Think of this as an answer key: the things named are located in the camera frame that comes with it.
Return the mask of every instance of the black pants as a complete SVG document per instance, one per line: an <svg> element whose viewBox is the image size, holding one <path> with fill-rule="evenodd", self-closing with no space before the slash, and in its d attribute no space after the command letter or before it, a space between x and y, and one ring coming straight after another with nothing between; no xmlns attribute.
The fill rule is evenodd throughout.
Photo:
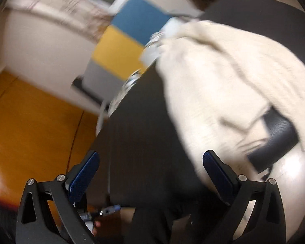
<svg viewBox="0 0 305 244"><path fill-rule="evenodd" d="M173 221L190 214L186 227L188 243L201 243L222 218L227 207L214 195L174 204L168 208L136 208L124 244L168 244Z"/></svg>

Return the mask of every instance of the wooden floor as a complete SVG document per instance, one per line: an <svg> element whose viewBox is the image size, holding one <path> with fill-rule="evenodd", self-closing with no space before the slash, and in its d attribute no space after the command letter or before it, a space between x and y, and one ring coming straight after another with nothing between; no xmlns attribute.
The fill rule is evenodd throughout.
<svg viewBox="0 0 305 244"><path fill-rule="evenodd" d="M0 201L18 207L28 179L49 181L85 156L97 116L0 74Z"/></svg>

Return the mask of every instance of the patterned cloth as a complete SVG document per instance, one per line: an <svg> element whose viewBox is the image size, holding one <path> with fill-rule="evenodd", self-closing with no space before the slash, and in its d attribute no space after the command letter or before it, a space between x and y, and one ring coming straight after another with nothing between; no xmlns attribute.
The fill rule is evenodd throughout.
<svg viewBox="0 0 305 244"><path fill-rule="evenodd" d="M7 0L6 7L54 20L99 41L111 16L91 0Z"/></svg>

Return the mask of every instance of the silver bolt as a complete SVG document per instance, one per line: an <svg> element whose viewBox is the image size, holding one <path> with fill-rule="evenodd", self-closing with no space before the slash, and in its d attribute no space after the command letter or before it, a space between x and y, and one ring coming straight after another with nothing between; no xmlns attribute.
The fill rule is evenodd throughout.
<svg viewBox="0 0 305 244"><path fill-rule="evenodd" d="M242 182L245 182L247 180L246 176L241 174L240 176L238 176L239 180Z"/></svg>
<svg viewBox="0 0 305 244"><path fill-rule="evenodd" d="M60 174L60 175L57 177L57 181L58 181L58 182L62 182L64 179L65 179L65 176L64 176L63 174Z"/></svg>
<svg viewBox="0 0 305 244"><path fill-rule="evenodd" d="M277 182L275 179L270 178L269 179L269 183L271 183L272 185L275 185Z"/></svg>
<svg viewBox="0 0 305 244"><path fill-rule="evenodd" d="M28 185L32 185L34 182L35 182L34 179L29 179L29 180L27 181L27 184L28 184Z"/></svg>

